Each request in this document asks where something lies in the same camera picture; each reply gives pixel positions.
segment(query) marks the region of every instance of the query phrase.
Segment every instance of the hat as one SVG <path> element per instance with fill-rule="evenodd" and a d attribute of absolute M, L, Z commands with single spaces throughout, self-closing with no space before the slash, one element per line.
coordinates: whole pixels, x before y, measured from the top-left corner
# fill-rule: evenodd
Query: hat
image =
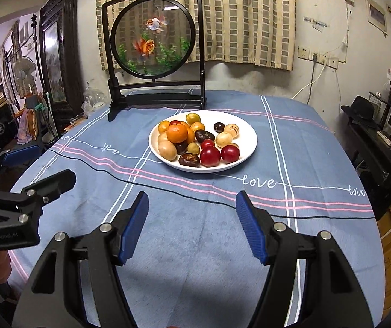
<path fill-rule="evenodd" d="M 356 122 L 360 122 L 363 125 L 366 125 L 371 128 L 377 128 L 378 125 L 373 121 L 373 114 L 375 113 L 375 108 L 371 102 L 364 97 L 356 96 L 351 106 L 341 106 L 341 110 L 347 116 L 352 118 Z"/>

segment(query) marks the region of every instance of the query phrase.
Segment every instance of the plate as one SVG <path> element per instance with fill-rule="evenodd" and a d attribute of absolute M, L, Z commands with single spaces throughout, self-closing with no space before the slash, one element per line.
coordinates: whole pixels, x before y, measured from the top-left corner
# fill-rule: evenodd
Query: plate
<path fill-rule="evenodd" d="M 246 121 L 244 121 L 242 118 L 236 117 L 234 115 L 230 115 L 228 113 L 224 112 L 218 112 L 218 111 L 190 111 L 181 113 L 178 115 L 174 115 L 171 117 L 168 117 L 165 121 L 186 121 L 186 115 L 190 113 L 196 113 L 200 116 L 201 122 L 205 125 L 206 130 L 217 136 L 217 132 L 214 131 L 214 124 L 217 122 L 224 123 L 225 125 L 228 125 L 229 123 L 235 123 L 240 128 L 240 134 L 237 138 L 233 140 L 234 143 L 236 143 L 240 147 L 240 158 L 230 164 L 226 164 L 221 160 L 220 164 L 218 166 L 213 167 L 205 167 L 200 164 L 200 167 L 190 167 L 190 166 L 183 166 L 179 164 L 179 155 L 177 158 L 173 161 L 166 160 L 163 158 L 159 151 L 157 150 L 157 137 L 159 137 L 159 130 L 157 129 L 157 126 L 159 123 L 154 126 L 154 128 L 150 132 L 150 136 L 148 138 L 148 143 L 150 145 L 150 149 L 156 155 L 160 160 L 162 160 L 165 164 L 182 170 L 186 171 L 187 173 L 218 173 L 219 171 L 224 171 L 230 168 L 233 168 L 234 166 L 241 164 L 243 161 L 247 160 L 256 149 L 257 145 L 257 135 L 255 130 L 252 126 L 250 126 Z"/>

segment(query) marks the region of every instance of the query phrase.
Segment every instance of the red fruit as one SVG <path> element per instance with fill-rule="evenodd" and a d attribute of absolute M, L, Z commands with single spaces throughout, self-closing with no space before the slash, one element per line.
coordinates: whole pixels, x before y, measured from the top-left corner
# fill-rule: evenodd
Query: red fruit
<path fill-rule="evenodd" d="M 203 143 L 201 143 L 201 149 L 205 149 L 206 147 L 215 147 L 215 142 L 210 139 L 203 141 Z"/>
<path fill-rule="evenodd" d="M 205 167 L 218 166 L 221 153 L 216 147 L 205 147 L 200 153 L 200 161 Z"/>
<path fill-rule="evenodd" d="M 240 158 L 240 153 L 240 150 L 234 145 L 226 145 L 221 149 L 221 158 L 223 158 L 226 164 L 230 164 Z"/>

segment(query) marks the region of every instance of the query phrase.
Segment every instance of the curtain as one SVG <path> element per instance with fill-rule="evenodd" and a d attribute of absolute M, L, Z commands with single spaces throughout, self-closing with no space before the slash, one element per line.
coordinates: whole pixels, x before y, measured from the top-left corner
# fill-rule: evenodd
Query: curtain
<path fill-rule="evenodd" d="M 108 69 L 103 28 L 112 28 L 122 9 L 133 0 L 108 7 L 109 26 L 101 24 L 101 5 L 96 0 L 96 17 L 101 65 Z M 197 25 L 197 1 L 177 0 L 191 13 Z M 205 17 L 205 60 L 249 63 L 292 70 L 295 50 L 295 0 L 203 0 Z M 194 51 L 189 62 L 199 60 Z"/>
<path fill-rule="evenodd" d="M 12 59 L 10 60 L 10 65 L 12 66 L 13 75 L 15 75 L 15 61 L 22 58 L 22 51 L 21 51 L 21 44 L 19 41 L 19 21 L 16 21 L 12 26 L 12 44 L 13 44 L 13 51 L 12 51 Z M 18 91 L 18 95 L 20 98 L 24 98 L 29 91 L 27 89 L 24 89 L 22 85 L 19 85 L 19 83 L 13 78 L 13 82 L 16 85 L 16 90 Z"/>
<path fill-rule="evenodd" d="M 13 94 L 12 86 L 10 85 L 9 76 L 7 75 L 7 66 L 6 66 L 6 50 L 4 46 L 0 49 L 0 59 L 1 59 L 1 80 L 4 87 L 4 94 L 6 95 L 7 102 L 9 104 L 14 104 L 15 96 Z"/>

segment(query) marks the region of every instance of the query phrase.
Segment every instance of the goldfish picture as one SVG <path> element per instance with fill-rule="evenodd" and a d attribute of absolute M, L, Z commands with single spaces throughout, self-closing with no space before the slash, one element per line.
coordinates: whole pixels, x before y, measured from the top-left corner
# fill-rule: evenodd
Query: goldfish picture
<path fill-rule="evenodd" d="M 150 30 L 152 30 L 154 33 L 157 33 L 157 34 L 160 34 L 161 32 L 163 32 L 164 26 L 167 26 L 167 25 L 168 25 L 168 21 L 165 18 L 165 16 L 161 17 L 160 19 L 154 17 L 154 18 L 148 19 L 146 22 L 147 28 L 149 28 Z"/>
<path fill-rule="evenodd" d="M 147 57 L 153 53 L 154 47 L 156 44 L 154 43 L 153 39 L 145 40 L 144 38 L 141 38 L 138 41 L 133 41 L 133 47 L 135 47 L 136 51 L 142 56 Z"/>

